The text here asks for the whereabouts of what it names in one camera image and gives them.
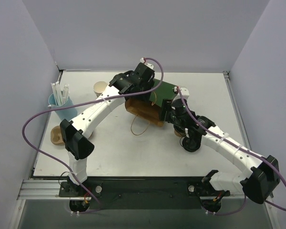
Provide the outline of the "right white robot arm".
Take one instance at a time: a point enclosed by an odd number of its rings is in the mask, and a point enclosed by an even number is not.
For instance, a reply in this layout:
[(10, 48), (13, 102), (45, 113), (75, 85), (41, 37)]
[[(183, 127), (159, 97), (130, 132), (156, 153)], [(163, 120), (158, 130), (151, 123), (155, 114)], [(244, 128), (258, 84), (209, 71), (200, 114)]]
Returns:
[(195, 152), (200, 146), (207, 146), (240, 170), (235, 174), (212, 170), (203, 178), (203, 192), (208, 195), (216, 191), (243, 192), (253, 202), (264, 203), (280, 183), (274, 172), (278, 169), (277, 159), (265, 158), (243, 147), (207, 117), (187, 112), (185, 103), (181, 99), (165, 99), (160, 111), (160, 119), (173, 124), (175, 132), (183, 138), (182, 147)]

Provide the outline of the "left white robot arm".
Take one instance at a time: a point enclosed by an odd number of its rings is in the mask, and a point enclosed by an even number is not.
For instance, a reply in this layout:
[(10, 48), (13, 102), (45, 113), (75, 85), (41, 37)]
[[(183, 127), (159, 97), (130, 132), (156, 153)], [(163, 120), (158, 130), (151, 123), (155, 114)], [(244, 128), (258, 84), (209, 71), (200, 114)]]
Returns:
[(98, 96), (100, 102), (94, 103), (70, 121), (61, 121), (62, 140), (68, 151), (69, 167), (72, 170), (69, 175), (72, 182), (70, 190), (76, 196), (82, 196), (87, 191), (87, 158), (94, 150), (89, 137), (106, 116), (126, 101), (124, 97), (111, 97), (150, 90), (154, 85), (154, 75), (153, 65), (141, 62), (135, 70), (115, 75)]

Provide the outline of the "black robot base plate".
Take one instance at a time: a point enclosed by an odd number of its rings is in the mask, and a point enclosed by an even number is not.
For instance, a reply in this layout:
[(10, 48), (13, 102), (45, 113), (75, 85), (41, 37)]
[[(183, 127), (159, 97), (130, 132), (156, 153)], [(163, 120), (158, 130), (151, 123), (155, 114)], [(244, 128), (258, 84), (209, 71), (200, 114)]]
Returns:
[(73, 211), (188, 210), (217, 212), (229, 191), (216, 191), (202, 177), (89, 177), (83, 186), (61, 182), (59, 197), (70, 198)]

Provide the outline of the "brown paper coffee cup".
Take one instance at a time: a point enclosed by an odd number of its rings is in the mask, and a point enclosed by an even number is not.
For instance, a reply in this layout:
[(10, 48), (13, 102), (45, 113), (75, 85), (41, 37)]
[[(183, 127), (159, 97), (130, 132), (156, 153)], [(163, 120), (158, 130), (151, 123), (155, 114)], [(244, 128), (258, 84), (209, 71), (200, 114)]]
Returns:
[(177, 137), (184, 137), (184, 134), (178, 132), (176, 129), (174, 130), (174, 134), (175, 134)]

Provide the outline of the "green paper bag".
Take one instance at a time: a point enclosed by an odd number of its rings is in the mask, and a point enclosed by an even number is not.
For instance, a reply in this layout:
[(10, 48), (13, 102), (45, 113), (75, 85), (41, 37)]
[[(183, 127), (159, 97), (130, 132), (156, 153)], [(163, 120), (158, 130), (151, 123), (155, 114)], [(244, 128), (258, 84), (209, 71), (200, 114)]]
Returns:
[[(140, 136), (146, 132), (150, 124), (156, 127), (163, 127), (164, 121), (161, 120), (161, 112), (164, 109), (164, 102), (171, 102), (176, 94), (174, 93), (175, 85), (167, 82), (162, 82), (161, 85), (150, 93), (147, 101), (142, 101), (136, 98), (129, 98), (124, 103), (127, 112), (135, 115), (130, 131), (135, 136)], [(133, 131), (133, 124), (136, 118), (141, 118), (148, 122), (146, 128), (141, 133)]]

